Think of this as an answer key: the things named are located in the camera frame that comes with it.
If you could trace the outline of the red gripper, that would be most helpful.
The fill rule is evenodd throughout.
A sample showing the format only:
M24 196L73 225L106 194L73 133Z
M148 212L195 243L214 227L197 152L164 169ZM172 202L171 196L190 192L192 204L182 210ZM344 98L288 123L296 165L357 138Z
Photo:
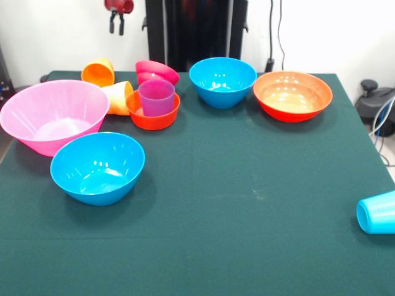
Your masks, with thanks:
M119 14L120 25L119 25L119 35L124 34L124 14L130 14L134 9L133 0L105 0L105 8L111 11L110 21L109 21L109 32L114 33L114 18L116 12Z

